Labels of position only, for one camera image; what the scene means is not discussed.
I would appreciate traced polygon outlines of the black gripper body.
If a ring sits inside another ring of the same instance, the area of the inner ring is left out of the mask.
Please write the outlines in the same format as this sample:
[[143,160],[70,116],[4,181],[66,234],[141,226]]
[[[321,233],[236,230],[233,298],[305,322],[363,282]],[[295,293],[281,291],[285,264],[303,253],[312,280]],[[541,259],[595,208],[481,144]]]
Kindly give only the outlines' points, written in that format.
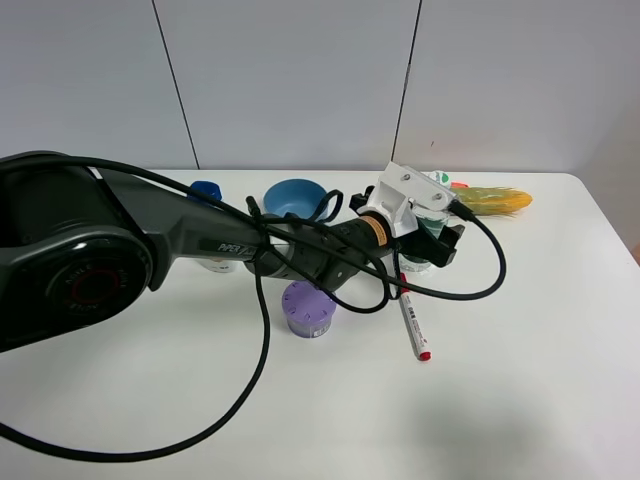
[[[371,185],[364,193],[352,195],[349,208],[357,214],[357,208],[365,204],[373,189],[374,186]],[[436,239],[418,220],[416,231],[400,238],[393,238],[384,219],[376,213],[357,214],[356,225],[359,226],[360,223],[365,224],[364,233],[357,234],[353,242],[375,258],[390,257],[395,267],[399,267],[400,254],[426,260],[432,267],[448,266],[457,253],[456,244],[464,232],[463,227],[446,225]]]

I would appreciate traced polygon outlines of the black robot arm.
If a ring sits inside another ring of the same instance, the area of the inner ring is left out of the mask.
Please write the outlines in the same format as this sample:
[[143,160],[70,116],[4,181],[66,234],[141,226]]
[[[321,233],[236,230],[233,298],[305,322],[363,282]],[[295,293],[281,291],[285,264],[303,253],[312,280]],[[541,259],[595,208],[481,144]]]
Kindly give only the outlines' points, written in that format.
[[329,226],[242,212],[119,162],[25,153],[1,163],[1,347],[103,322],[160,288],[179,258],[230,260],[267,278],[338,290],[393,249],[448,265],[459,227],[401,234],[361,209]]

